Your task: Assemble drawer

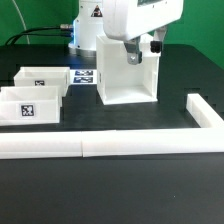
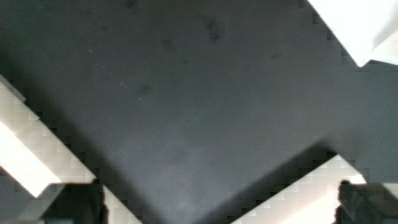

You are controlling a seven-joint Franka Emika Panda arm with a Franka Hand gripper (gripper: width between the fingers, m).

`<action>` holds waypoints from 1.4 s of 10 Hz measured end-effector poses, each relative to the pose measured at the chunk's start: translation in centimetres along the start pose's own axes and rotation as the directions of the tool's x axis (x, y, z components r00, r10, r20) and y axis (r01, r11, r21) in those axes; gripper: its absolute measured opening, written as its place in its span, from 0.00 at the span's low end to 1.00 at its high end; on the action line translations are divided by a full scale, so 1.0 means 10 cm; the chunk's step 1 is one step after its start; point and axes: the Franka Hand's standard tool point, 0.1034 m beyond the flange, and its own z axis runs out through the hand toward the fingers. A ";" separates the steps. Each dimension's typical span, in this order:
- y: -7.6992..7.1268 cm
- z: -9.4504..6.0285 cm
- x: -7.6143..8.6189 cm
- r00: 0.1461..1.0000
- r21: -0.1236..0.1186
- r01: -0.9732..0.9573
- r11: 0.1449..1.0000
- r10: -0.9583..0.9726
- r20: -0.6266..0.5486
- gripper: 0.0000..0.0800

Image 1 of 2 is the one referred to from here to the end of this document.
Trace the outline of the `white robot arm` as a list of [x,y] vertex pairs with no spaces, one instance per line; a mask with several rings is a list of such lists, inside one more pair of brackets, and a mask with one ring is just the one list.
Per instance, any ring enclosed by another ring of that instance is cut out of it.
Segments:
[[153,31],[150,50],[160,53],[167,26],[181,18],[183,7],[184,0],[79,0],[70,51],[94,57],[96,37],[105,34],[124,43],[129,64],[140,64],[140,37]]

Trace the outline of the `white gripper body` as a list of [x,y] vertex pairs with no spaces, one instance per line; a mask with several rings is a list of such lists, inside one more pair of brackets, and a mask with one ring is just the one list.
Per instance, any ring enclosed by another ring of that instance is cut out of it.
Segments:
[[181,18],[184,0],[103,0],[103,29],[129,41]]

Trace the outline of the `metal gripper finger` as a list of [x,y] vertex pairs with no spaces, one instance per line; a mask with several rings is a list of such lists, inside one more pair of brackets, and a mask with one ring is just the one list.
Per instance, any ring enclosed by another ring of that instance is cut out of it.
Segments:
[[139,44],[139,37],[136,37],[124,43],[127,51],[127,61],[129,64],[137,65],[142,62],[142,52],[140,50]]
[[150,42],[151,52],[160,53],[163,49],[163,41],[167,33],[167,27],[163,26],[154,31],[153,40]]

